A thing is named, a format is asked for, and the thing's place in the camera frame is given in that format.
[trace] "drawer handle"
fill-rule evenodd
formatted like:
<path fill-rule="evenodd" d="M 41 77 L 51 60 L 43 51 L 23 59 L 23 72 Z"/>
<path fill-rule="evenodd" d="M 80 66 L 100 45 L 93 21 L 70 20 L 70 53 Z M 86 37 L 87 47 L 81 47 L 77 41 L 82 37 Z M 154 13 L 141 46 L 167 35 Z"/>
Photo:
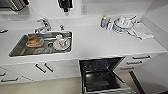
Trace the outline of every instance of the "drawer handle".
<path fill-rule="evenodd" d="M 133 59 L 146 59 L 146 58 L 151 58 L 149 55 L 145 57 L 132 57 Z"/>
<path fill-rule="evenodd" d="M 42 69 L 41 67 L 38 66 L 38 64 L 35 65 L 39 70 L 41 70 L 42 72 L 46 73 L 46 70 Z"/>
<path fill-rule="evenodd" d="M 1 82 L 11 82 L 11 81 L 17 81 L 18 80 L 18 78 L 16 78 L 16 79 L 14 79 L 14 80 L 1 80 Z"/>
<path fill-rule="evenodd" d="M 129 70 L 129 69 L 134 69 L 134 67 L 131 67 L 131 68 L 120 68 L 120 70 Z"/>
<path fill-rule="evenodd" d="M 139 62 L 127 62 L 126 64 L 127 65 L 131 65 L 131 64 L 140 64 L 140 63 L 142 63 L 142 61 L 139 61 Z"/>
<path fill-rule="evenodd" d="M 2 75 L 0 75 L 0 76 L 5 76 L 6 75 L 6 73 L 4 73 L 4 74 L 2 74 Z"/>
<path fill-rule="evenodd" d="M 45 63 L 44 66 L 46 66 L 51 72 L 54 72 L 54 70 L 51 69 L 51 68 L 47 65 L 47 63 Z"/>

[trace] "stainless steel sink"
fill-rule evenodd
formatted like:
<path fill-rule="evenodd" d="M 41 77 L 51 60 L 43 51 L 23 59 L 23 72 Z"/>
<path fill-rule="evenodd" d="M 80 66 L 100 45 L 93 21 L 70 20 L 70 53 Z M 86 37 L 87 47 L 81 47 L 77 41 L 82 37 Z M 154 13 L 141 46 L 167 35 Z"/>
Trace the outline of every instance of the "stainless steel sink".
<path fill-rule="evenodd" d="M 69 38 L 70 39 L 70 46 L 65 50 L 55 50 L 53 47 L 50 47 L 50 53 L 35 53 L 39 48 L 40 49 L 46 49 L 48 47 L 49 43 L 53 43 L 56 40 L 56 36 L 58 34 L 61 34 L 63 38 Z M 44 39 L 44 44 L 41 47 L 27 47 L 26 43 L 31 37 L 42 37 Z M 10 52 L 9 56 L 25 56 L 25 55 L 40 55 L 40 54 L 53 54 L 53 53 L 66 53 L 71 51 L 71 44 L 72 44 L 72 32 L 69 31 L 63 31 L 63 32 L 49 32 L 45 34 L 28 34 L 23 35 L 20 41 L 17 43 L 17 45 L 13 48 L 13 50 Z"/>

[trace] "tile floor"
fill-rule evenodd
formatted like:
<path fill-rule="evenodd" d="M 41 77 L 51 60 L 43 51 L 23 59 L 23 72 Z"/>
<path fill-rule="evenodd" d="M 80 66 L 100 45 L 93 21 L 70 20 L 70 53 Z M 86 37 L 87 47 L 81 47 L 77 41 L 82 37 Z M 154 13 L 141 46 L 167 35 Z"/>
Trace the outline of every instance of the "tile floor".
<path fill-rule="evenodd" d="M 121 73 L 119 76 L 123 78 L 125 83 L 137 91 L 129 73 Z M 23 84 L 2 85 L 0 86 L 0 94 L 82 94 L 81 86 L 81 78 L 76 77 Z"/>

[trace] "faucet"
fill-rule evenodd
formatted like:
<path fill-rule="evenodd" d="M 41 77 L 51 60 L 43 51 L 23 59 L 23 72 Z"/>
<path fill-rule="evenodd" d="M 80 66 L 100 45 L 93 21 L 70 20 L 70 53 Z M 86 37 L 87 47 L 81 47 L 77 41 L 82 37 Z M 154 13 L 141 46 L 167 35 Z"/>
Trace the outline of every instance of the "faucet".
<path fill-rule="evenodd" d="M 43 32 L 51 31 L 50 24 L 49 24 L 49 22 L 48 22 L 48 20 L 46 18 L 40 19 L 37 22 L 43 22 L 44 23 L 44 27 L 35 29 L 35 33 L 41 33 L 41 31 L 43 31 Z"/>

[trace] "cabinet door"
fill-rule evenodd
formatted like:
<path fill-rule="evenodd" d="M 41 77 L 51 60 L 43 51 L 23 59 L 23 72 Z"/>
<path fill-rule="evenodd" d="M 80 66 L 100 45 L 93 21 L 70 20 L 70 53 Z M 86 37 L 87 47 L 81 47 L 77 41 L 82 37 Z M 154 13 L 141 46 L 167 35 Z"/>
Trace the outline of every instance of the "cabinet door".
<path fill-rule="evenodd" d="M 155 57 L 157 53 L 128 55 L 120 62 L 118 66 L 134 66 L 141 65 L 151 58 Z"/>
<path fill-rule="evenodd" d="M 155 57 L 157 53 L 128 55 L 123 61 L 114 69 L 115 73 L 133 71 L 135 68 L 141 66 L 151 58 Z"/>
<path fill-rule="evenodd" d="M 52 61 L 47 63 L 58 78 L 80 77 L 78 60 Z"/>
<path fill-rule="evenodd" d="M 2 66 L 3 68 L 29 78 L 33 81 L 57 79 L 50 71 L 44 67 L 45 63 L 26 63 Z"/>
<path fill-rule="evenodd" d="M 18 74 L 0 68 L 0 85 L 32 82 Z"/>

